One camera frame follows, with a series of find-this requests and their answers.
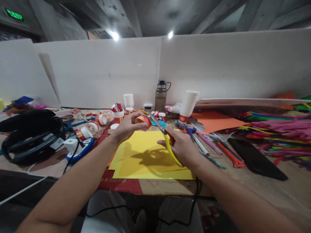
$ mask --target ceiling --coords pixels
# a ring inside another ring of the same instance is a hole
[[[311,25],[311,0],[45,0],[106,39],[275,30]]]

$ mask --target white foam board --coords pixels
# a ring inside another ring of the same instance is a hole
[[[60,107],[30,39],[0,42],[0,98],[10,103],[22,96],[38,104]]]
[[[162,37],[159,78],[172,83],[167,104],[181,102],[186,90],[199,98],[299,94],[311,83],[310,41],[309,29]]]
[[[260,98],[219,98],[198,100],[195,108],[216,108],[225,106],[270,106],[296,105],[310,103],[310,100],[300,99],[260,99]]]
[[[134,94],[135,108],[153,104],[160,37],[36,44],[63,107],[111,108]]]

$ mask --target left hand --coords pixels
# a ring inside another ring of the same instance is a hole
[[[134,120],[138,116],[146,115],[140,111],[133,112],[125,116],[115,131],[112,132],[111,136],[116,138],[118,144],[121,144],[122,142],[129,139],[133,135],[134,131],[148,127],[146,123],[135,124]]]

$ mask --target table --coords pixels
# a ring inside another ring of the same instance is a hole
[[[150,130],[159,130],[152,126]],[[5,136],[0,135],[0,143]],[[281,161],[278,165],[281,171],[287,176],[287,181],[278,181],[261,175],[252,173],[247,167],[233,168],[232,162],[227,156],[219,156],[204,141],[199,140],[210,152],[211,157],[223,160],[228,164],[228,175],[240,181],[249,189],[253,190],[264,199],[275,205],[281,212],[292,219],[298,226],[305,231],[311,231],[311,172],[291,161]],[[58,150],[48,160],[36,164],[31,173],[38,175],[47,175],[59,178],[61,177],[67,160],[65,159],[68,151],[66,148]],[[0,169],[27,172],[29,166],[21,167],[9,163],[4,156],[0,157]],[[185,180],[146,180],[146,179],[112,179],[112,173],[106,171],[101,185],[109,187],[112,191],[126,191],[135,193],[135,188],[140,187],[141,193],[145,195],[193,195],[196,189],[195,181]],[[202,185],[200,196],[212,197],[211,190]]]

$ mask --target glue gun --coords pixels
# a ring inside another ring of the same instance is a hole
[[[197,131],[196,128],[191,128],[191,127],[189,127],[189,126],[187,126],[185,124],[181,124],[181,123],[177,123],[177,127],[180,128],[180,129],[186,130],[187,134],[190,135],[191,140],[193,140],[193,135],[192,134],[194,134]]]

